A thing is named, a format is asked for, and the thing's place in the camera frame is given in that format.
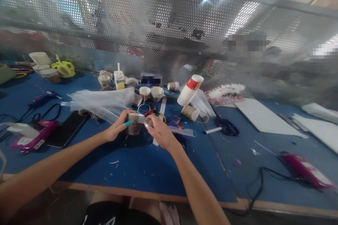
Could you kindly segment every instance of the table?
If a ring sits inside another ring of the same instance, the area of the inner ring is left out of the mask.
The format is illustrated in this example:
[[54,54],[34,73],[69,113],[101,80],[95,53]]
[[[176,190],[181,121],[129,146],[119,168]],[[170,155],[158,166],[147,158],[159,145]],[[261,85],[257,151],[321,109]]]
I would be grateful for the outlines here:
[[[50,84],[38,75],[32,74],[28,78],[11,80],[0,86],[0,91],[7,94],[0,99],[0,114],[7,113],[19,118],[27,110],[27,104],[33,97],[40,95],[41,91],[53,90],[59,93],[64,101],[70,101],[67,94],[82,89],[99,90],[97,78],[91,74],[77,73],[74,78],[63,79],[59,84]],[[58,102],[60,101],[55,99],[36,112],[43,113]],[[315,118],[296,107],[275,103],[263,102],[263,104],[275,113],[287,116],[297,113]],[[169,118],[179,113],[181,108],[175,100],[168,100],[165,114]],[[54,117],[56,108],[54,110],[46,119]],[[338,157],[315,137],[302,139],[296,136],[260,133],[238,109],[218,107],[216,110],[238,127],[241,132],[239,137],[223,136],[219,132],[203,135],[202,131],[215,127],[212,120],[203,125],[182,118],[180,124],[196,131],[197,138],[188,138],[187,153],[221,206],[245,209],[250,199],[246,188],[257,178],[260,166],[290,175],[290,171],[279,159],[255,144],[253,140],[274,153],[285,150],[304,156],[338,184],[336,169]],[[69,115],[68,108],[63,108],[58,120],[63,122]],[[94,120],[88,120],[70,145],[107,127],[108,123],[97,124]],[[35,153],[21,156],[19,150],[10,148],[5,142],[0,143],[0,148],[7,157],[5,178],[59,151],[58,148],[43,146]],[[260,155],[255,156],[250,148],[256,149]],[[264,190],[255,202],[255,208],[338,217],[335,194],[322,194],[295,182],[276,180],[267,173],[264,174],[264,179]],[[172,157],[166,150],[152,145],[152,137],[145,129],[139,136],[129,136],[125,139],[125,135],[121,134],[114,142],[98,147],[67,171],[56,185],[85,191],[97,190],[127,196],[187,202],[183,183]],[[253,195],[257,188],[258,184],[253,184],[249,188],[250,194]]]
[[[297,113],[318,120],[318,118],[293,106],[262,103],[273,112],[283,113],[288,117]],[[287,176],[292,175],[292,170],[289,170],[287,164],[257,145],[253,142],[254,140],[274,154],[287,151],[305,157],[335,184],[338,184],[337,154],[313,135],[303,132],[309,136],[309,139],[303,139],[291,135],[261,133],[237,108],[217,107],[216,111],[222,117],[229,119],[240,130],[240,137],[222,135],[226,140],[221,138],[219,132],[210,135],[240,200],[250,199],[249,193],[253,196],[257,192],[259,181],[249,187],[248,191],[247,187],[257,179],[259,167],[268,167]],[[252,149],[255,149],[260,155],[254,155]],[[277,180],[269,173],[264,172],[264,190],[255,207],[337,217],[338,194],[334,191],[320,193],[318,190],[300,185],[297,182]]]
[[[27,104],[34,97],[39,96],[41,91],[55,91],[63,98],[63,101],[70,101],[67,94],[82,89],[97,91],[100,88],[97,77],[91,74],[77,73],[74,78],[63,79],[59,84],[50,84],[37,74],[32,74],[27,78],[10,80],[0,86],[0,91],[7,93],[0,100],[0,114],[10,114],[19,118],[27,111]],[[59,102],[59,99],[54,99],[34,113],[44,113],[50,106]],[[171,115],[179,114],[180,108],[176,100],[169,99],[165,115],[169,118]],[[54,118],[56,111],[57,108],[54,108],[45,119]],[[70,114],[69,108],[63,107],[58,121],[63,122]],[[205,130],[204,125],[193,123],[188,119],[185,122],[181,122],[182,126],[193,128],[199,136],[187,138],[187,153],[197,170],[223,207],[244,209],[244,206],[237,200],[230,179],[224,171],[212,142],[208,136],[201,134]],[[70,145],[85,140],[108,127],[109,124],[106,122],[98,124],[92,119],[87,120]],[[127,139],[125,137],[126,135],[121,133],[114,142],[95,149],[62,175],[57,185],[73,189],[98,190],[128,196],[187,202],[183,182],[171,155],[165,149],[152,145],[153,138],[145,128],[139,136],[129,136]],[[7,158],[6,178],[60,150],[42,146],[34,153],[21,156],[18,149],[8,146],[8,143],[13,140],[15,137],[0,143],[0,148]]]

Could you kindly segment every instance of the red label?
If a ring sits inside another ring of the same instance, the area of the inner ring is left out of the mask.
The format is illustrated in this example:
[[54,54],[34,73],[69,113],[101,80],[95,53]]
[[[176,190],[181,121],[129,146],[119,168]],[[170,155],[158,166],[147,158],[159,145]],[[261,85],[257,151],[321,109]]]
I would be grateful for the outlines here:
[[196,82],[192,78],[190,78],[189,82],[187,83],[187,86],[192,90],[198,90],[200,88],[202,83]]

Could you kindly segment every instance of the hand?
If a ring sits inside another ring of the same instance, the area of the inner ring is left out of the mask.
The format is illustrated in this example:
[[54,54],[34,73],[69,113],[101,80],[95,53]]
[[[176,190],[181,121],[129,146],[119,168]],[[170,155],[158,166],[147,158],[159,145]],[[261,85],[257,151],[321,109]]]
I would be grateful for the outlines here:
[[170,152],[172,145],[178,143],[173,133],[168,126],[154,114],[149,115],[147,118],[151,119],[152,124],[154,125],[154,127],[147,127],[149,133],[156,139],[162,148],[165,148]]
[[117,121],[115,121],[115,123],[112,124],[111,127],[102,132],[104,140],[106,142],[114,141],[117,135],[127,128],[124,124],[127,115],[134,112],[134,110],[123,110]]

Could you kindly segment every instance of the black shorts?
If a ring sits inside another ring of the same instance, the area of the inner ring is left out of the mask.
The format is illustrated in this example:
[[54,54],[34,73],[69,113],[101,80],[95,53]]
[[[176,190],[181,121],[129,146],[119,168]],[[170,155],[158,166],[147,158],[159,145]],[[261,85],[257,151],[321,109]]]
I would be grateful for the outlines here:
[[154,217],[122,204],[102,201],[91,204],[81,225],[161,225]]

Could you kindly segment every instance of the bundle of straws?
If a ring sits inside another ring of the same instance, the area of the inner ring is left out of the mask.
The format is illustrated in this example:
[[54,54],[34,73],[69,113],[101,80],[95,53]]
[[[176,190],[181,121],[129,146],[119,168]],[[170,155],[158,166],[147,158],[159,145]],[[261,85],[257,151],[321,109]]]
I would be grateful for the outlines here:
[[[142,123],[146,127],[147,126],[151,126],[151,127],[154,126],[153,123],[152,123],[152,121],[151,121],[151,119],[148,119],[148,118],[145,118],[145,117],[139,117],[138,118],[138,123]],[[180,129],[180,128],[172,127],[172,126],[168,126],[168,128],[170,129],[170,131],[172,133],[186,135],[186,136],[191,136],[191,137],[196,137],[194,135],[194,130],[193,129]]]
[[85,109],[114,124],[121,112],[131,107],[134,101],[134,89],[131,87],[115,91],[81,90],[69,96],[72,101],[61,105],[70,106],[70,111]]

